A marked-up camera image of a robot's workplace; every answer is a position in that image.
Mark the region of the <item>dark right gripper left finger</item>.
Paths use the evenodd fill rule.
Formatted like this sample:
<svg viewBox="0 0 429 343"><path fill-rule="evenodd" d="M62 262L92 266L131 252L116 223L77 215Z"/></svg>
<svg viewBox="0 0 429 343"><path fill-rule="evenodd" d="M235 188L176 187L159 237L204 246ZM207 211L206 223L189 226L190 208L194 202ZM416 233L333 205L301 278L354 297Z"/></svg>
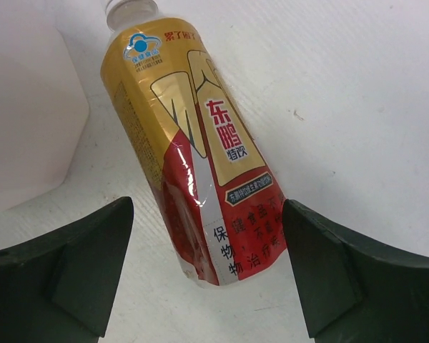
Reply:
<svg viewBox="0 0 429 343"><path fill-rule="evenodd" d="M121 197L0 250L0 342L98 342L106 334L132 233Z"/></svg>

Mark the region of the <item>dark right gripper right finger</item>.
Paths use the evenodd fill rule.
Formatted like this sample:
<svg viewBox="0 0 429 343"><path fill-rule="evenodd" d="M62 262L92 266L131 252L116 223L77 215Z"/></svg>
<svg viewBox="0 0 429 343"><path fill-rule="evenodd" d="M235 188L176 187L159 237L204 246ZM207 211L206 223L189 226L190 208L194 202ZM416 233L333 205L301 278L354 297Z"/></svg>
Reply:
<svg viewBox="0 0 429 343"><path fill-rule="evenodd" d="M429 342L429 257L379 242L287 200L283 229L316 342Z"/></svg>

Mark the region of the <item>red gold labelled bottle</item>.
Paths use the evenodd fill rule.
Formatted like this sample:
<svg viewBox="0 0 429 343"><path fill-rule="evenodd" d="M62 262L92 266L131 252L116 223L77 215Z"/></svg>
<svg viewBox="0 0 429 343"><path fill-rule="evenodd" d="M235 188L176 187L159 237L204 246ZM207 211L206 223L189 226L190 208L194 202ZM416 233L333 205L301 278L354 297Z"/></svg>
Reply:
<svg viewBox="0 0 429 343"><path fill-rule="evenodd" d="M105 1L101 78L183 272L227 286L285 251L285 197L197 30L154 1Z"/></svg>

